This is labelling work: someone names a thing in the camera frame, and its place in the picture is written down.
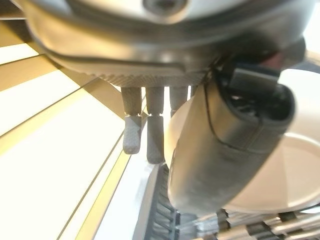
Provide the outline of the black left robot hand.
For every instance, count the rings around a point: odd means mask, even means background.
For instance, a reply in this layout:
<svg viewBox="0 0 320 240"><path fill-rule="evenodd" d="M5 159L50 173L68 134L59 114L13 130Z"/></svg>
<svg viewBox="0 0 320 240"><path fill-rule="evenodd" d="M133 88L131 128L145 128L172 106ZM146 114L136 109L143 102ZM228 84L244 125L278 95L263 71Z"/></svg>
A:
<svg viewBox="0 0 320 240"><path fill-rule="evenodd" d="M249 212L243 193L294 122L280 82L305 57L314 0L16 0L55 62L124 89L126 149L139 150L138 89L149 109L147 159L169 166L168 196L197 215Z"/></svg>

